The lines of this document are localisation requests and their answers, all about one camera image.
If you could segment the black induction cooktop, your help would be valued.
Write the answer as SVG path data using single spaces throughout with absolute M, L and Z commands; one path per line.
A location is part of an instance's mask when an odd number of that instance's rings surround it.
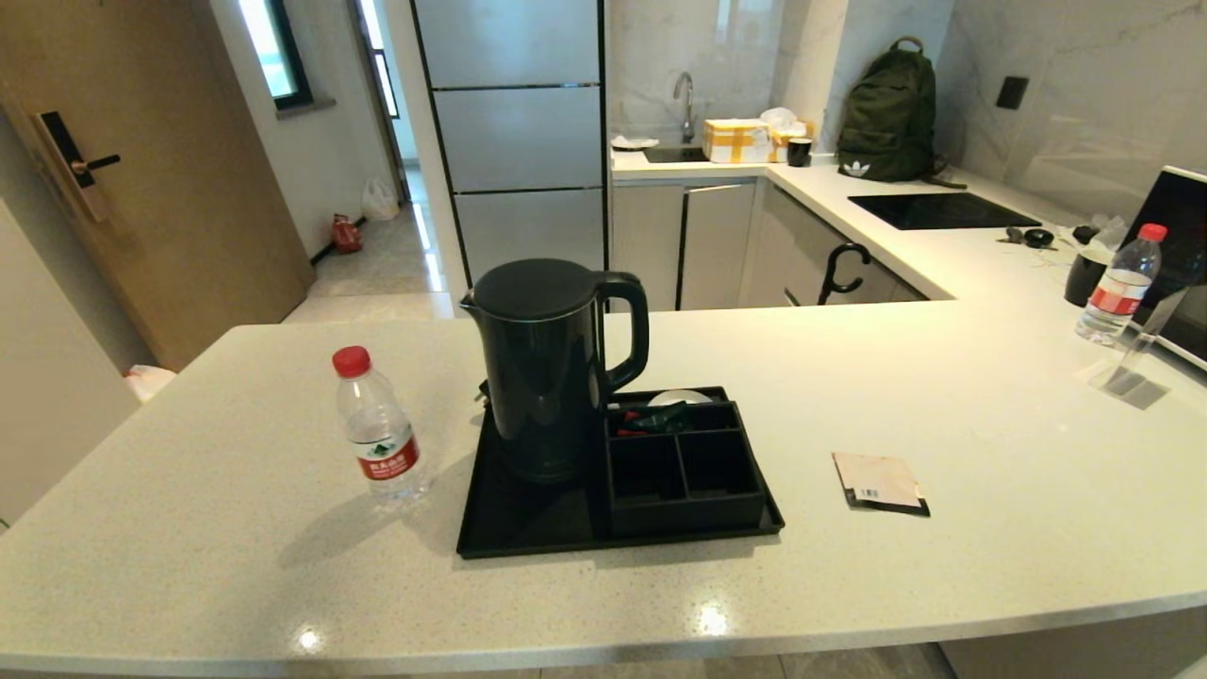
M 970 192 L 919 193 L 900 197 L 850 197 L 850 201 L 900 232 L 919 229 L 1037 228 L 1038 219 Z

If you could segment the black compartment organizer box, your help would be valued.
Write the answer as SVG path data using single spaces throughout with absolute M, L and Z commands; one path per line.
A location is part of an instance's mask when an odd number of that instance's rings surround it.
M 759 527 L 769 491 L 733 400 L 690 405 L 686 429 L 611 437 L 606 493 L 618 538 Z

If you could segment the black framed window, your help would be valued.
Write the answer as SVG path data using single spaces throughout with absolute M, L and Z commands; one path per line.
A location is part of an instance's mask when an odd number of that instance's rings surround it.
M 237 0 L 276 112 L 314 103 L 285 0 Z

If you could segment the black electric kettle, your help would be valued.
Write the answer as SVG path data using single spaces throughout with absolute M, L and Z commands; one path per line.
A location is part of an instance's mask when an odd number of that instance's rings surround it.
M 630 353 L 616 367 L 604 350 L 611 298 L 630 308 Z M 639 276 L 517 259 L 484 274 L 460 305 L 480 334 L 505 468 L 541 485 L 581 478 L 604 441 L 610 397 L 651 359 L 651 304 Z

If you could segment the black microwave oven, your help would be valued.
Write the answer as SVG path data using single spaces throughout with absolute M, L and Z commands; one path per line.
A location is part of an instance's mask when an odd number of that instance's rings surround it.
M 1167 233 L 1160 270 L 1131 326 L 1141 328 L 1160 302 L 1184 289 L 1158 343 L 1207 373 L 1207 174 L 1161 168 L 1124 241 L 1138 238 L 1143 224 L 1164 226 Z

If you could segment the white trash bag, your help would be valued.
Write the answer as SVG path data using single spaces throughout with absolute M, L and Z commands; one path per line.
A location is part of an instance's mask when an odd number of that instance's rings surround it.
M 163 369 L 159 365 L 130 365 L 124 373 L 126 386 L 134 392 L 140 404 L 146 404 L 154 396 L 159 396 L 177 373 Z

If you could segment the grey refrigerator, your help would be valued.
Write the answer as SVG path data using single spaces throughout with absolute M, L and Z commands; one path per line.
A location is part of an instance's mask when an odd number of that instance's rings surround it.
M 412 0 L 463 271 L 606 267 L 604 0 Z

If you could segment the clear crumpled plastic wrap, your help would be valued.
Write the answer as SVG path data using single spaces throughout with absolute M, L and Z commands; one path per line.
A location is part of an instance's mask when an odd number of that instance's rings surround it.
M 1108 218 L 1104 213 L 1094 215 L 1089 227 L 1094 229 L 1094 233 L 1083 248 L 1101 253 L 1115 253 L 1129 232 L 1129 224 L 1125 223 L 1125 219 L 1121 219 L 1120 216 Z

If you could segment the grey counter cabinet front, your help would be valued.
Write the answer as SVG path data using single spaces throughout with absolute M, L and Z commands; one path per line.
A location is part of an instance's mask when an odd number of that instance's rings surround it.
M 766 182 L 745 271 L 742 305 L 817 306 L 828 254 L 849 241 L 856 242 Z M 836 282 L 849 283 L 856 276 L 864 279 L 862 287 L 846 295 L 834 293 L 826 306 L 927 300 L 874 257 L 871 265 L 864 267 L 858 254 L 844 254 Z

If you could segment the black serving tray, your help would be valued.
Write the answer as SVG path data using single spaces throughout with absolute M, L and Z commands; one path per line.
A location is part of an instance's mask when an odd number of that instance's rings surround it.
M 716 403 L 730 400 L 727 391 L 721 387 L 698 390 L 715 397 Z M 620 392 L 612 397 L 606 418 L 616 408 L 646 406 L 653 396 L 655 391 Z M 457 532 L 457 555 L 463 560 L 486 560 L 629 549 L 715 538 L 776 535 L 785 528 L 785 516 L 772 499 L 766 482 L 769 498 L 756 529 L 724 529 L 669 538 L 618 538 L 611 532 L 605 456 L 606 425 L 599 452 L 581 478 L 555 485 L 521 481 L 502 464 L 502 440 L 495 428 L 494 414 L 486 411 Z

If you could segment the yellow taped cardboard box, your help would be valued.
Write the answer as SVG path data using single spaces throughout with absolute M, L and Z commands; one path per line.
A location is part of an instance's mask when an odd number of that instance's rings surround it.
M 705 119 L 702 153 L 717 164 L 771 163 L 776 159 L 770 125 L 762 119 Z

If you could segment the chrome sink faucet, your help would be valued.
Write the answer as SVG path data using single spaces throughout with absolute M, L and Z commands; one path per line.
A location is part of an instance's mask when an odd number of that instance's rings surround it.
M 681 144 L 690 145 L 696 137 L 694 80 L 690 72 L 678 74 L 672 96 L 677 103 L 683 104 L 682 121 L 678 127 Z

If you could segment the green backpack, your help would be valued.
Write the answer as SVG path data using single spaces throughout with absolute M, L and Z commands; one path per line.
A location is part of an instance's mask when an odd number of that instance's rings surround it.
M 935 74 L 917 36 L 900 36 L 849 93 L 836 142 L 836 171 L 875 182 L 922 181 L 954 191 L 934 151 Z

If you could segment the grey cabinet door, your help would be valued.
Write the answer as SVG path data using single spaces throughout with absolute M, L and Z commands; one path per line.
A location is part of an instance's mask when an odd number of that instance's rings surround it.
M 754 197 L 753 182 L 686 191 L 681 310 L 737 306 Z
M 680 282 L 683 188 L 631 185 L 612 194 L 610 267 L 636 275 L 652 312 L 672 312 Z

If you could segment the red label water bottle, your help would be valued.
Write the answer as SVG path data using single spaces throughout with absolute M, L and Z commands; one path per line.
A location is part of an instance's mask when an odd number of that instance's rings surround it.
M 362 345 L 338 349 L 332 365 L 345 438 L 371 491 L 392 504 L 419 501 L 430 488 L 428 463 L 397 391 Z

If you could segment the white plastic bag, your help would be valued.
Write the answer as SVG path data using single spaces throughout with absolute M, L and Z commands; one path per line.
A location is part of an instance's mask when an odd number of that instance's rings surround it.
M 391 221 L 400 213 L 400 201 L 392 189 L 379 178 L 368 178 L 361 193 L 362 216 L 366 221 Z

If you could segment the brown paper packet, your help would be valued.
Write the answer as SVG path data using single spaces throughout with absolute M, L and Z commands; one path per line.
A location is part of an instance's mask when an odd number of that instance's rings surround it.
M 932 516 L 919 479 L 905 460 L 844 452 L 832 452 L 830 457 L 844 498 L 853 510 Z

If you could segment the red cap water bottle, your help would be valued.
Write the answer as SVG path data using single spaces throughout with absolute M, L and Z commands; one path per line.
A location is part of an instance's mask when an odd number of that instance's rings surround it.
M 1078 336 L 1098 345 L 1116 343 L 1155 282 L 1167 233 L 1164 224 L 1145 223 L 1135 240 L 1116 250 L 1075 323 Z

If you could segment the wooden door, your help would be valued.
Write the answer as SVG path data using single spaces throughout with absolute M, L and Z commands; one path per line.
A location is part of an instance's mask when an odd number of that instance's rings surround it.
M 315 274 L 208 0 L 0 0 L 0 103 L 158 365 L 279 323 Z M 30 116 L 63 116 L 107 199 L 87 219 Z

